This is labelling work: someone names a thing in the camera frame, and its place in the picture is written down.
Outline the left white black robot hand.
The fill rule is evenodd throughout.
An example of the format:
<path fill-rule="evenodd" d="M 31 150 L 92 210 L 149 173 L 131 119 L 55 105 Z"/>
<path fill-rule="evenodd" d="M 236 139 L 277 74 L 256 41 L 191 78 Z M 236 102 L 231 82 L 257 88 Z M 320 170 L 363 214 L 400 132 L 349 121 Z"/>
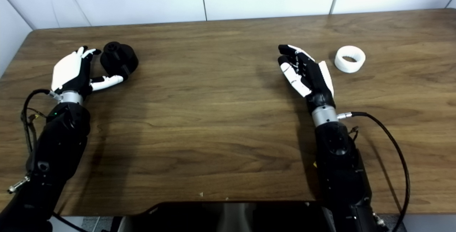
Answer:
<path fill-rule="evenodd" d="M 90 78 L 92 60 L 102 52 L 82 46 L 62 58 L 53 68 L 50 94 L 60 102 L 81 102 L 93 91 L 100 91 L 124 82 L 124 76 Z"/>

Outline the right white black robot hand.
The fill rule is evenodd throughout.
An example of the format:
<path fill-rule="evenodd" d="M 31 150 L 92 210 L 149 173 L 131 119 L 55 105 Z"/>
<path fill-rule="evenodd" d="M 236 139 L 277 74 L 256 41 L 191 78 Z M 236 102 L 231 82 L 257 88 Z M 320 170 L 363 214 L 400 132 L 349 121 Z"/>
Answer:
<path fill-rule="evenodd" d="M 326 62 L 316 62 L 299 47 L 278 45 L 279 67 L 291 87 L 306 99 L 309 112 L 329 106 L 336 108 L 332 78 Z"/>

